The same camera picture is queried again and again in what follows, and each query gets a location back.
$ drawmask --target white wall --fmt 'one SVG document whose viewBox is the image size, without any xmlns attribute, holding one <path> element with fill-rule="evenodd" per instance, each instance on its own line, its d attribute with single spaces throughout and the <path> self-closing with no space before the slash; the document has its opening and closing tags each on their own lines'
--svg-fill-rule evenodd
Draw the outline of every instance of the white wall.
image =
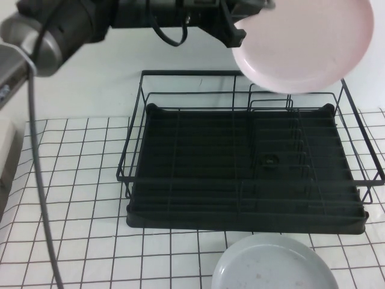
<svg viewBox="0 0 385 289">
<path fill-rule="evenodd" d="M 15 0 L 1 0 L 0 20 L 14 12 Z M 375 35 L 368 54 L 346 80 L 358 107 L 385 107 L 385 2 L 372 0 Z M 175 39 L 180 29 L 166 32 Z M 106 41 L 86 45 L 53 77 L 38 79 L 39 119 L 131 114 L 143 69 L 236 69 L 230 49 L 197 28 L 184 45 L 166 45 L 150 29 L 110 30 Z M 28 117 L 26 88 L 0 112 L 22 133 Z"/>
</svg>

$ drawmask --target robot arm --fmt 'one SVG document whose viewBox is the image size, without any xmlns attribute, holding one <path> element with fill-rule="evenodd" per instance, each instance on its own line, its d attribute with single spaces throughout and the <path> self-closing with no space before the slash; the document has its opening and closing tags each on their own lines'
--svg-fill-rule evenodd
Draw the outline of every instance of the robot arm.
<svg viewBox="0 0 385 289">
<path fill-rule="evenodd" d="M 20 0 L 4 20 L 0 38 L 0 108 L 25 82 L 28 57 L 43 23 L 60 0 Z M 246 36 L 234 23 L 274 8 L 273 0 L 66 0 L 50 24 L 34 65 L 37 76 L 53 75 L 82 45 L 102 41 L 109 28 L 152 27 L 174 46 L 187 26 L 197 26 L 228 48 Z M 180 43 L 167 41 L 161 27 L 183 27 Z"/>
</svg>

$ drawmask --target black wire dish rack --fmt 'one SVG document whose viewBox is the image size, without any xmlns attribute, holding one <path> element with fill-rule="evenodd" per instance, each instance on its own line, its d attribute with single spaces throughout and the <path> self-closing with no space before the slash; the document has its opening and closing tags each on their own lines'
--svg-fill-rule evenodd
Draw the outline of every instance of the black wire dish rack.
<svg viewBox="0 0 385 289">
<path fill-rule="evenodd" d="M 128 225 L 361 234 L 385 174 L 344 80 L 336 91 L 275 94 L 238 71 L 143 71 L 117 171 Z"/>
</svg>

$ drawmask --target white plate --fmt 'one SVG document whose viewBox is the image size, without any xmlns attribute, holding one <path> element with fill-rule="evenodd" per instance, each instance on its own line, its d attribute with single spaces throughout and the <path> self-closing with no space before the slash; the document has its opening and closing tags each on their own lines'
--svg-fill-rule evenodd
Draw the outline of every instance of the white plate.
<svg viewBox="0 0 385 289">
<path fill-rule="evenodd" d="M 275 0 L 275 10 L 240 20 L 233 55 L 255 84 L 280 93 L 323 89 L 345 77 L 372 39 L 369 0 Z"/>
<path fill-rule="evenodd" d="M 325 262 L 304 244 L 281 235 L 256 234 L 229 247 L 211 289 L 338 289 Z"/>
</svg>

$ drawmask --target tiled countertop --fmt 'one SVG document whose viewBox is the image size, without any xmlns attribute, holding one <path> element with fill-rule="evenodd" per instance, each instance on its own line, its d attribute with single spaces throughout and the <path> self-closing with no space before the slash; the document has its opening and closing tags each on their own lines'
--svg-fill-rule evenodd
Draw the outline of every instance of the tiled countertop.
<svg viewBox="0 0 385 289">
<path fill-rule="evenodd" d="M 363 113 L 385 166 L 385 115 Z M 128 118 L 42 120 L 40 156 L 65 288 L 210 289 L 227 247 L 252 232 L 134 229 L 116 181 Z M 35 187 L 29 132 L 0 223 L 0 288 L 56 288 Z M 365 152 L 362 163 L 365 167 Z M 385 189 L 362 235 L 284 234 L 311 247 L 340 288 L 385 288 Z"/>
</svg>

